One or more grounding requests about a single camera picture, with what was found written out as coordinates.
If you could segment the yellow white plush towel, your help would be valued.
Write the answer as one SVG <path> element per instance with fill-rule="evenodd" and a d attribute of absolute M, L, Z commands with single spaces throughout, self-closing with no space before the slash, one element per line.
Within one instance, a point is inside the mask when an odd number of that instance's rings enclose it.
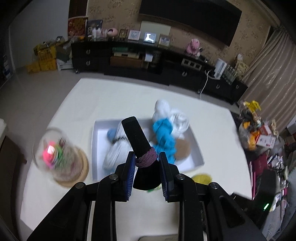
<path fill-rule="evenodd" d="M 192 177 L 194 182 L 209 185 L 212 182 L 212 177 L 206 173 L 200 173 Z"/>

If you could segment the brown plush bear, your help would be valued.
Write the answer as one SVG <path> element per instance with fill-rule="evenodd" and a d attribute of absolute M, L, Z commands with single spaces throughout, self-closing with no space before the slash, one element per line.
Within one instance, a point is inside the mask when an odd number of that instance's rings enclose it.
<path fill-rule="evenodd" d="M 191 154 L 190 143 L 185 140 L 178 138 L 175 143 L 176 153 L 174 154 L 176 160 L 183 160 L 189 157 Z"/>

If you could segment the black sock roll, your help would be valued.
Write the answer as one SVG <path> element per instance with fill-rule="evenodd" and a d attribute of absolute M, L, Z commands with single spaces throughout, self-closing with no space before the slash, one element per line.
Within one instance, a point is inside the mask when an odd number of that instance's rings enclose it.
<path fill-rule="evenodd" d="M 158 154 L 149 144 L 136 117 L 125 118 L 121 123 L 136 157 L 133 188 L 143 191 L 156 188 L 161 184 Z"/>

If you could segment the blue cloth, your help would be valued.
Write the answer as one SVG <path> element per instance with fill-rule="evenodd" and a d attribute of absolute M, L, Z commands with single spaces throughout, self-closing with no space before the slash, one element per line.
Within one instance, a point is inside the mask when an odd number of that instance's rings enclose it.
<path fill-rule="evenodd" d="M 172 124 L 167 118 L 163 118 L 152 125 L 152 130 L 156 137 L 156 144 L 153 146 L 156 153 L 159 155 L 161 152 L 165 152 L 168 162 L 174 164 L 176 160 L 176 141 L 171 135 L 173 131 Z"/>

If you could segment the blue white plush bird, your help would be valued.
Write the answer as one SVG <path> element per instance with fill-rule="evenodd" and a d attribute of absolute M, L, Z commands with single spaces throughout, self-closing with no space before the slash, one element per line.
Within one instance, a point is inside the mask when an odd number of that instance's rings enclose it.
<path fill-rule="evenodd" d="M 104 158 L 103 168 L 107 171 L 113 171 L 119 164 L 125 163 L 128 153 L 132 151 L 132 147 L 121 122 L 116 132 L 111 130 L 107 132 L 107 137 L 111 141 L 111 146 Z"/>

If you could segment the light green cloth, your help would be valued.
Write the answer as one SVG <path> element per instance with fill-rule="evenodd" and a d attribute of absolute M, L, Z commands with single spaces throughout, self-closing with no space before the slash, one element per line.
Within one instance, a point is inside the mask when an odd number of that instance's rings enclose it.
<path fill-rule="evenodd" d="M 157 186 L 156 188 L 153 188 L 153 189 L 148 190 L 148 192 L 152 192 L 152 191 L 160 190 L 161 188 L 162 188 L 162 185 L 160 184 L 160 185 Z"/>

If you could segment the glass dome with flowers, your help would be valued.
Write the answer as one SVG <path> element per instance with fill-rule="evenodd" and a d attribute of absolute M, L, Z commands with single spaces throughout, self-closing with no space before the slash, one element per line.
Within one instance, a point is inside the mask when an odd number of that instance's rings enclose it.
<path fill-rule="evenodd" d="M 89 163 L 85 152 L 58 128 L 47 128 L 32 146 L 37 168 L 63 187 L 85 181 Z"/>

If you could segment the beige curtain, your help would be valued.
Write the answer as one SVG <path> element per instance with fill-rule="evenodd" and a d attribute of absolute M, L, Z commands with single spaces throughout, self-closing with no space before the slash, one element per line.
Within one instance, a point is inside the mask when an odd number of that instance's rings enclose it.
<path fill-rule="evenodd" d="M 277 28 L 242 78 L 248 86 L 240 100 L 259 103 L 259 114 L 275 120 L 281 133 L 295 117 L 295 42 Z"/>

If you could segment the black TV cabinet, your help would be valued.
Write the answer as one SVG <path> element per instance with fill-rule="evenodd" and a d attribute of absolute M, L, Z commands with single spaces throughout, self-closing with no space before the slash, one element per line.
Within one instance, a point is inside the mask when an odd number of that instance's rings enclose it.
<path fill-rule="evenodd" d="M 197 94 L 235 104 L 248 89 L 235 79 L 215 79 L 214 67 L 204 57 L 194 58 L 181 49 L 168 49 L 144 42 L 74 42 L 72 64 L 76 72 L 98 72 L 110 76 L 173 85 Z"/>

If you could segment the pink plush toy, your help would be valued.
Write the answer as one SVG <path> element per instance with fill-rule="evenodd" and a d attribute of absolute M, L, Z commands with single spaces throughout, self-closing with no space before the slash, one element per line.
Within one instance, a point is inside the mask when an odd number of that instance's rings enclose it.
<path fill-rule="evenodd" d="M 198 39 L 192 39 L 187 44 L 186 53 L 191 56 L 199 57 L 200 56 L 200 41 Z"/>

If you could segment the yellow crates stack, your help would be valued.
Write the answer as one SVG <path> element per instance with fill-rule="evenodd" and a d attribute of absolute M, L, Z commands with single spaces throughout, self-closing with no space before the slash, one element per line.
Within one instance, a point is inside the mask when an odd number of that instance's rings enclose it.
<path fill-rule="evenodd" d="M 36 45 L 33 50 L 37 59 L 31 64 L 26 65 L 28 74 L 57 70 L 55 43 L 44 42 L 43 44 Z"/>

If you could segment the pink framed picture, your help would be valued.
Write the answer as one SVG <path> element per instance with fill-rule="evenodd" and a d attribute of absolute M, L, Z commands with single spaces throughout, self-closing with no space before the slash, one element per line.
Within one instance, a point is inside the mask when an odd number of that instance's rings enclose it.
<path fill-rule="evenodd" d="M 127 39 L 128 40 L 131 40 L 131 41 L 139 41 L 140 34 L 141 34 L 141 31 L 138 31 L 138 30 L 130 30 Z"/>

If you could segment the pink round speaker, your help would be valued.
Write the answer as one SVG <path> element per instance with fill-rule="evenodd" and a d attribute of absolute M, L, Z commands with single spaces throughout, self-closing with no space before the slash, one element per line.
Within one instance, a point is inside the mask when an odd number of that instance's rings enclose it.
<path fill-rule="evenodd" d="M 118 29 L 110 28 L 107 30 L 106 34 L 109 38 L 115 38 L 118 35 Z"/>

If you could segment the wooden picture frame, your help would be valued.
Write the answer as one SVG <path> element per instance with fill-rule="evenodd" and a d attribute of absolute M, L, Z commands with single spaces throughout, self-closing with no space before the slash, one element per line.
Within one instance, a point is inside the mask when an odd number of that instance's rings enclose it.
<path fill-rule="evenodd" d="M 169 48 L 171 43 L 171 37 L 167 35 L 160 34 L 158 46 L 162 48 Z"/>

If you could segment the blue picture frame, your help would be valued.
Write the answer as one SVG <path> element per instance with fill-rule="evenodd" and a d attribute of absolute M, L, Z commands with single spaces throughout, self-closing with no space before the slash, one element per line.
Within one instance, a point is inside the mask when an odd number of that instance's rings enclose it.
<path fill-rule="evenodd" d="M 155 33 L 145 32 L 144 43 L 154 44 L 156 42 L 157 35 Z"/>

